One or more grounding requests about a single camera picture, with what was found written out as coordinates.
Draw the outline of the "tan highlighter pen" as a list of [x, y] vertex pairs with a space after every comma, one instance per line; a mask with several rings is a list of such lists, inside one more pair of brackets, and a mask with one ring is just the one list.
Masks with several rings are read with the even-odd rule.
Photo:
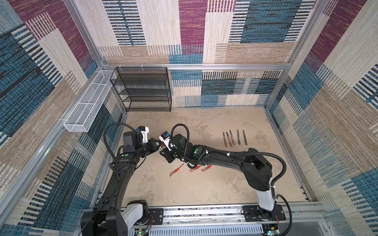
[[235, 146], [235, 141], [234, 141], [234, 138], [233, 138], [231, 130], [229, 130], [229, 134], [230, 134], [230, 138], [231, 138], [231, 141], [232, 141], [232, 145]]
[[223, 135], [224, 145], [225, 145], [225, 147], [227, 147], [227, 141], [226, 141], [225, 133], [222, 132], [222, 135]]
[[233, 143], [232, 143], [232, 141], [231, 141], [231, 138], [230, 138], [228, 132], [226, 132], [226, 136], [227, 136], [227, 140], [228, 140], [228, 142], [229, 142], [230, 147], [233, 147]]

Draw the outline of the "tan highlighter pen top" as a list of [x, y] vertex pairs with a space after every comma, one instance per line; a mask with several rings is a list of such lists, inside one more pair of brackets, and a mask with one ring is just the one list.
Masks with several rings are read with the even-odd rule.
[[232, 145], [235, 146], [235, 141], [234, 141], [234, 138], [233, 138], [231, 130], [229, 130], [229, 134], [230, 134], [230, 138], [231, 138], [231, 141], [232, 141]]

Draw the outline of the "dark green marker pen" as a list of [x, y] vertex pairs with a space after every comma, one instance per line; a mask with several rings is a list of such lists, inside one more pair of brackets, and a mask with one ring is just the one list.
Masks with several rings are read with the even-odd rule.
[[238, 129], [237, 129], [237, 141], [238, 141], [238, 145], [241, 145], [240, 133]]

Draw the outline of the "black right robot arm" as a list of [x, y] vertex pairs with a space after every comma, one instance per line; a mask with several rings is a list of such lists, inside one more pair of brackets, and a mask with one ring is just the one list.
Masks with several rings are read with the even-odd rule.
[[184, 137], [181, 134], [172, 136], [167, 131], [159, 136], [165, 148], [160, 154], [171, 163], [175, 159], [184, 162], [191, 170], [198, 166], [221, 166], [234, 169], [244, 174], [248, 185], [253, 188], [258, 196], [258, 205], [262, 211], [272, 212], [276, 205], [274, 185], [286, 173], [286, 162], [278, 155], [269, 152], [259, 152], [254, 148], [248, 151], [232, 152], [219, 150], [205, 145], [193, 145], [190, 143], [189, 129], [182, 126], [187, 132]]

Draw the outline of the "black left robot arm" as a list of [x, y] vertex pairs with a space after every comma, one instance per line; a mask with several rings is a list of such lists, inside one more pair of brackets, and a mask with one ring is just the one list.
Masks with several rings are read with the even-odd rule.
[[149, 129], [140, 126], [124, 133], [123, 146], [114, 154], [110, 153], [109, 164], [112, 176], [101, 198], [94, 207], [83, 213], [80, 220], [80, 236], [127, 236], [136, 224], [146, 224], [150, 215], [146, 200], [135, 200], [122, 208], [127, 185], [138, 168], [141, 158], [155, 153], [161, 141], [148, 139]]

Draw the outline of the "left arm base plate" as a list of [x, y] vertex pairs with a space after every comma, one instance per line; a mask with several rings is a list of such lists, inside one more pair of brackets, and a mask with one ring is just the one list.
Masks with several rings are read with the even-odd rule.
[[142, 217], [135, 221], [132, 226], [144, 227], [162, 225], [164, 217], [163, 208], [149, 208], [147, 213], [143, 212]]

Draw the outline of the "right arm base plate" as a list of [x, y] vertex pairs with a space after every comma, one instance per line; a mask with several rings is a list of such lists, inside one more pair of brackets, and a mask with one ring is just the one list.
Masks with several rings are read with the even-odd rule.
[[275, 205], [273, 211], [262, 209], [259, 205], [242, 206], [240, 213], [245, 217], [246, 222], [286, 220], [281, 205]]

